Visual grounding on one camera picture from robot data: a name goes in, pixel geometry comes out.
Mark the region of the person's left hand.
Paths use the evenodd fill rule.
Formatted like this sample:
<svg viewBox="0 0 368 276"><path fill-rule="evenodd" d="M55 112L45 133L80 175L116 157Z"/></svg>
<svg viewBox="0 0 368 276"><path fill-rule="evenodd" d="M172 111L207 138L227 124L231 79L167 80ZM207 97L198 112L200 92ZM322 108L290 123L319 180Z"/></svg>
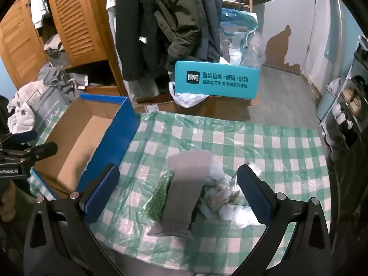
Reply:
<svg viewBox="0 0 368 276"><path fill-rule="evenodd" d="M14 219L16 215L16 187L13 181L9 182L8 188L1 197L0 215L3 222L9 222Z"/></svg>

